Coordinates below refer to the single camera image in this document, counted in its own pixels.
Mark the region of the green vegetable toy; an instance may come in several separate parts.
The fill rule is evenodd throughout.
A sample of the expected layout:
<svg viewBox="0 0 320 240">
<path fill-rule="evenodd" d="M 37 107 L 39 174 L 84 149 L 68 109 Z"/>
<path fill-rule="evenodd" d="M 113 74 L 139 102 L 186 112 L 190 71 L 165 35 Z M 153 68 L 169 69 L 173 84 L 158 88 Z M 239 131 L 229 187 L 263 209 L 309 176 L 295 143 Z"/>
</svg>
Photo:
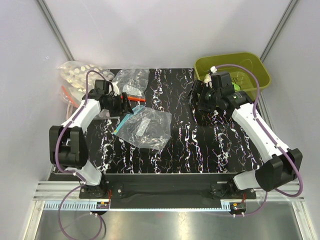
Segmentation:
<svg viewBox="0 0 320 240">
<path fill-rule="evenodd" d="M 240 88 L 239 85 L 237 85 L 237 84 L 235 84 L 235 83 L 232 83 L 232 85 L 233 85 L 233 88 L 234 88 L 234 91 L 235 91 L 235 92 L 238 92 L 238 91 L 241 90 L 241 88 Z"/>
</svg>

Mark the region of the white cauliflower toy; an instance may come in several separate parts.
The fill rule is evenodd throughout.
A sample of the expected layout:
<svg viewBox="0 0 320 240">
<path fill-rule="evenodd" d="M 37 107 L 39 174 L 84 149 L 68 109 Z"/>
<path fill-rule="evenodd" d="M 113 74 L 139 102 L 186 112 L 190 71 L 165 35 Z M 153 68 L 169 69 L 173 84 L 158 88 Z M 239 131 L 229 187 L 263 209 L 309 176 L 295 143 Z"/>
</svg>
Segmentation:
<svg viewBox="0 0 320 240">
<path fill-rule="evenodd" d="M 211 75 L 210 74 L 206 74 L 205 75 L 205 77 L 204 77 L 204 79 L 203 79 L 203 83 L 207 86 L 207 87 L 209 87 L 209 88 L 213 88 L 212 87 L 212 79 L 211 79 Z"/>
</svg>

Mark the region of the clear blue-zipper bag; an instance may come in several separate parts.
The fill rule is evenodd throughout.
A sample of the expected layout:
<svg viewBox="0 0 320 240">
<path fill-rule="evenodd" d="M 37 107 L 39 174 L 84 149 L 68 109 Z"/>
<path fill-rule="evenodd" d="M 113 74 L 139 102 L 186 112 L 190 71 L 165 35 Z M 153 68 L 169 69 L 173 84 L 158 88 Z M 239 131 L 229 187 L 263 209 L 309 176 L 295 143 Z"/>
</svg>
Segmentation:
<svg viewBox="0 0 320 240">
<path fill-rule="evenodd" d="M 136 148 L 160 151 L 171 138 L 171 122 L 171 113 L 137 105 L 113 134 Z"/>
</svg>

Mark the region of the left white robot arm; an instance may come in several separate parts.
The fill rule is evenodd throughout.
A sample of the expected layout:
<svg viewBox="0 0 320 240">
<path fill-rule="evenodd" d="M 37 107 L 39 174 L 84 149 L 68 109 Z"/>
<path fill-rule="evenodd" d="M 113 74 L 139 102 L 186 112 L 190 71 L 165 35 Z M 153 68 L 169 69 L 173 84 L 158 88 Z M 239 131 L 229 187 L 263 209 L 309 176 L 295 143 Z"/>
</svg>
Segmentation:
<svg viewBox="0 0 320 240">
<path fill-rule="evenodd" d="M 82 187 L 97 198 L 108 193 L 108 186 L 103 174 L 89 160 L 85 132 L 102 110 L 107 110 L 111 117 L 133 113 L 127 93 L 110 94 L 92 89 L 68 120 L 49 129 L 51 163 L 61 173 L 78 177 Z"/>
</svg>

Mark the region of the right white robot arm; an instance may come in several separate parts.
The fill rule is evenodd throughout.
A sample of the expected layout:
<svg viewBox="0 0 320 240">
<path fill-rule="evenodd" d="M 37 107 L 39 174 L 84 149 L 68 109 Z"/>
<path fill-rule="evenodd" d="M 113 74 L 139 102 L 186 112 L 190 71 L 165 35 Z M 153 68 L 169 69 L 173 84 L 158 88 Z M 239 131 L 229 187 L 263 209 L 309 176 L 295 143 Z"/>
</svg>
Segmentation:
<svg viewBox="0 0 320 240">
<path fill-rule="evenodd" d="M 198 110 L 213 112 L 221 108 L 240 125 L 258 150 L 262 166 L 259 169 L 237 173 L 228 180 L 223 189 L 232 198 L 239 198 L 247 189 L 260 188 L 266 192 L 281 192 L 283 186 L 298 180 L 295 194 L 285 193 L 290 198 L 298 197 L 303 191 L 303 180 L 299 172 L 303 155 L 297 148 L 291 149 L 270 129 L 256 112 L 256 104 L 244 91 L 235 91 L 231 81 L 218 84 L 216 89 L 208 83 L 195 80 L 187 101 Z"/>
</svg>

